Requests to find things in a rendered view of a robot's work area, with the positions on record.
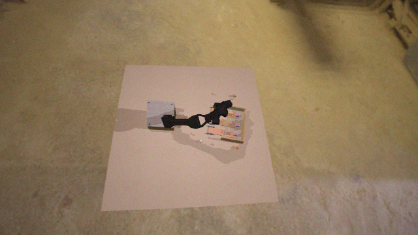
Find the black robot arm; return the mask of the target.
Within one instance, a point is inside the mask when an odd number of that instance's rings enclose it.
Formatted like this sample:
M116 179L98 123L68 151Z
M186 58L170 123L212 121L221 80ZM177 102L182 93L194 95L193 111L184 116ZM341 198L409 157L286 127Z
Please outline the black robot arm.
M161 120L163 122L164 128L171 128L174 125L187 125L192 129L198 129L198 128L204 127L207 123L211 122L217 116L227 117L228 116L227 109L230 108L232 105L233 104L230 100L222 101L221 103L217 103L213 105L214 111L206 115L197 114L197 115L191 116L188 119L175 119L175 117L172 115L163 115L163 117L161 117ZM199 121L199 116L202 116L205 118L205 122L202 125Z

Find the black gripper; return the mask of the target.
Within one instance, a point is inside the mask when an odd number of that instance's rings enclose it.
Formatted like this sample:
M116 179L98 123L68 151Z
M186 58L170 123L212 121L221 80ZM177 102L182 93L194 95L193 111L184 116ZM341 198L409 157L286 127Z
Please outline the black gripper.
M212 124L219 125L219 122L220 122L220 116L217 116L212 120Z

